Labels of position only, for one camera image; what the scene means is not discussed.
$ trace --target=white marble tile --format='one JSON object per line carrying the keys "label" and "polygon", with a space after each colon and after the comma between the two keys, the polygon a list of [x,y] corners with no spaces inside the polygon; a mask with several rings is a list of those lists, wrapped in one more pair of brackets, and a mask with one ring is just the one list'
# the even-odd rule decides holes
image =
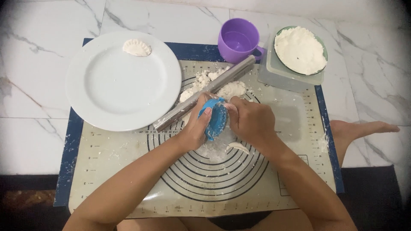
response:
{"label": "white marble tile", "polygon": [[135,0],[108,0],[101,34],[136,30],[164,42],[217,44],[228,9]]}
{"label": "white marble tile", "polygon": [[68,119],[0,118],[0,175],[58,174]]}
{"label": "white marble tile", "polygon": [[411,127],[400,129],[398,133],[367,136],[365,143],[372,166],[394,165],[404,201],[411,193]]}
{"label": "white marble tile", "polygon": [[[258,28],[261,42],[266,42],[270,33],[277,33],[276,29],[289,25],[300,25],[318,35],[324,41],[328,52],[328,63],[324,70],[324,82],[322,84],[328,116],[330,120],[359,121],[334,22],[230,10],[230,18],[237,17],[251,21]],[[364,139],[358,139],[349,146],[343,167],[365,166],[369,166],[367,150]]]}
{"label": "white marble tile", "polygon": [[68,118],[65,74],[83,38],[100,33],[105,2],[13,3],[0,21],[0,116]]}
{"label": "white marble tile", "polygon": [[410,31],[338,23],[361,121],[411,125]]}

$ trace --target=rolling pin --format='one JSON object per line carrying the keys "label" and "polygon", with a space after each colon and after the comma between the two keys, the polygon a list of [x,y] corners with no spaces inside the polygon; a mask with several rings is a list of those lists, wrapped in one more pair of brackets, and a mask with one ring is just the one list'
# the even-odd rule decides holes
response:
{"label": "rolling pin", "polygon": [[250,65],[254,64],[255,62],[256,58],[254,57],[254,55],[250,55],[240,63],[232,66],[226,72],[217,77],[215,80],[211,81],[202,90],[195,93],[186,101],[177,105],[167,114],[162,116],[159,120],[154,122],[154,128],[158,132],[161,132],[162,130],[166,129],[168,126],[170,126],[172,123],[183,117],[187,112],[194,108],[194,106],[197,104],[197,99],[199,98],[201,93],[208,91],[215,94],[218,90],[220,90],[220,88],[231,82],[240,72],[246,70]]}

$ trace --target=plastic container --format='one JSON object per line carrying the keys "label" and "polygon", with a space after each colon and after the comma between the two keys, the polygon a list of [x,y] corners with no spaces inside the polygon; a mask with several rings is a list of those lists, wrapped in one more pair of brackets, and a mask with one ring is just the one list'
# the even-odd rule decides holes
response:
{"label": "plastic container", "polygon": [[279,60],[274,50],[274,38],[277,32],[283,28],[276,28],[264,45],[267,52],[263,54],[260,62],[258,81],[294,92],[303,92],[313,85],[322,84],[324,71],[313,75],[299,74],[286,67]]}
{"label": "plastic container", "polygon": [[199,111],[198,117],[203,114],[206,108],[210,107],[212,109],[210,122],[204,132],[206,134],[205,136],[210,141],[213,141],[214,137],[220,135],[226,126],[227,109],[224,107],[223,103],[224,99],[221,97],[218,99],[210,99],[205,102],[203,108]]}

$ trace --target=dark floor mat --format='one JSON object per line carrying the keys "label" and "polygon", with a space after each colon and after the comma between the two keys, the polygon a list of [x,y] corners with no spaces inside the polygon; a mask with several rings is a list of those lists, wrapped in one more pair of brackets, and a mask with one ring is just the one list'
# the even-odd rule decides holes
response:
{"label": "dark floor mat", "polygon": [[[0,192],[5,190],[55,189],[56,176],[0,176]],[[345,193],[339,195],[358,230],[406,230],[410,227],[410,205],[401,210],[401,197],[393,166],[342,169]],[[35,188],[28,182],[35,181]],[[228,229],[250,228],[270,212],[249,213],[212,218],[218,226]],[[67,208],[42,204],[0,214],[1,230],[61,230],[69,217]]]}

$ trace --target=dumpling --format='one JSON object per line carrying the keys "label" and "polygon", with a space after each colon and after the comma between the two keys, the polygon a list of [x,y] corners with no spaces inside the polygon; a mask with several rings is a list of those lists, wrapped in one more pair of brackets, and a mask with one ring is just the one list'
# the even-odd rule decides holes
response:
{"label": "dumpling", "polygon": [[124,43],[123,51],[135,56],[148,56],[151,47],[138,39],[130,39]]}

